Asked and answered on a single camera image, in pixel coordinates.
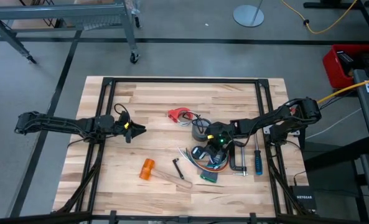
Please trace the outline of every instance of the metal cart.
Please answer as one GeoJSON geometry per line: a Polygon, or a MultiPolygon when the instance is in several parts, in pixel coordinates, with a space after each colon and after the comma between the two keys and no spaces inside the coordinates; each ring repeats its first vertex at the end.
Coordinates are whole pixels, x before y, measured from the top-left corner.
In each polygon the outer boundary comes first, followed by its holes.
{"type": "Polygon", "coordinates": [[[18,32],[50,32],[62,30],[92,30],[123,28],[131,50],[130,62],[136,63],[139,52],[134,38],[132,21],[140,28],[139,19],[126,9],[123,0],[112,4],[55,5],[53,0],[35,0],[37,5],[0,7],[0,36],[28,61],[36,63],[29,51],[16,37],[18,32]],[[43,27],[19,29],[15,22],[39,22],[43,27]]]}

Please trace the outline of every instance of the screwdriver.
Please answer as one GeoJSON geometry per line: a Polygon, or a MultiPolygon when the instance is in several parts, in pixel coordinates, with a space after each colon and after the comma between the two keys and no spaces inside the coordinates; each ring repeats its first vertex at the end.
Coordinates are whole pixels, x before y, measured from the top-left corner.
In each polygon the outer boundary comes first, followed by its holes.
{"type": "Polygon", "coordinates": [[[255,170],[256,175],[263,175],[263,164],[261,162],[261,156],[260,156],[260,150],[259,150],[259,144],[258,144],[258,135],[255,134],[255,170]]]}

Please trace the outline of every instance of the orange mallet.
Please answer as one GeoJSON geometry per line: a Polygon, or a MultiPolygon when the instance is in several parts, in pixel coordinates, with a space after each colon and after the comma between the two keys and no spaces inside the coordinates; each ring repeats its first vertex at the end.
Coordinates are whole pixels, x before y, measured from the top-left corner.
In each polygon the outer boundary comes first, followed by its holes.
{"type": "Polygon", "coordinates": [[[192,183],[188,182],[186,180],[182,180],[178,177],[175,177],[173,175],[167,174],[165,172],[159,171],[154,168],[155,167],[155,161],[152,159],[146,159],[144,161],[144,165],[142,165],[141,172],[140,172],[140,178],[144,180],[149,180],[150,176],[156,176],[161,179],[167,180],[169,182],[172,182],[174,184],[180,185],[185,188],[191,188],[192,183]]]}

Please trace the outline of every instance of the mallet handle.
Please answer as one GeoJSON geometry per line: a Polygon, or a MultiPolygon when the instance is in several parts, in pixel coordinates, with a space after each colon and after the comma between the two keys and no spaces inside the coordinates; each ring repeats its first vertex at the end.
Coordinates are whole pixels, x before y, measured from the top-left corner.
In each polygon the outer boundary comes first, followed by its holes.
{"type": "Polygon", "coordinates": [[[159,177],[161,179],[164,179],[164,180],[167,180],[169,182],[172,182],[172,183],[175,183],[177,185],[180,185],[182,187],[185,187],[185,188],[191,188],[192,187],[192,183],[189,182],[189,181],[186,181],[186,180],[182,180],[178,177],[175,177],[173,175],[170,175],[170,174],[167,174],[165,172],[162,172],[162,171],[159,171],[157,169],[152,169],[151,171],[151,174],[156,176],[156,177],[159,177]]]}

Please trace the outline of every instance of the yellow cable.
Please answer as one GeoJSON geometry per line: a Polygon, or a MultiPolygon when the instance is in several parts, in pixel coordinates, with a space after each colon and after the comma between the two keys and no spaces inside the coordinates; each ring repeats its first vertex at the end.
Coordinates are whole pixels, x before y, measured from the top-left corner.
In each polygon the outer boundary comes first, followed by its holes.
{"type": "Polygon", "coordinates": [[[324,102],[325,100],[328,100],[328,99],[330,99],[330,98],[332,98],[332,97],[334,97],[334,96],[336,96],[336,95],[338,95],[338,94],[340,94],[340,93],[343,93],[343,92],[345,92],[345,91],[347,91],[347,90],[351,90],[352,88],[357,88],[357,87],[362,86],[362,85],[365,85],[365,84],[367,84],[367,83],[369,83],[369,81],[365,81],[365,82],[362,82],[362,83],[357,83],[357,84],[354,84],[354,85],[352,85],[352,86],[346,87],[346,88],[344,88],[344,89],[341,89],[341,90],[339,90],[339,91],[336,91],[335,93],[333,93],[333,94],[331,94],[331,95],[329,95],[329,96],[324,97],[323,99],[321,99],[321,100],[317,101],[317,103],[322,103],[322,102],[324,102]]]}
{"type": "MultiPolygon", "coordinates": [[[[341,16],[339,17],[339,19],[337,19],[331,26],[329,26],[328,28],[322,30],[322,31],[313,31],[311,28],[310,28],[310,25],[309,23],[306,23],[306,27],[308,28],[308,30],[312,33],[312,34],[322,34],[324,32],[327,32],[328,30],[330,30],[331,28],[333,28],[338,22],[340,22],[346,15],[347,13],[352,9],[352,7],[357,3],[358,0],[354,0],[353,4],[350,5],[350,7],[346,10],[346,12],[341,16]]],[[[303,21],[305,21],[306,19],[304,18],[304,16],[296,11],[294,8],[292,8],[288,3],[286,3],[284,0],[281,0],[281,2],[283,2],[288,8],[290,8],[292,11],[296,12],[296,14],[298,14],[302,19],[303,21]]]]}

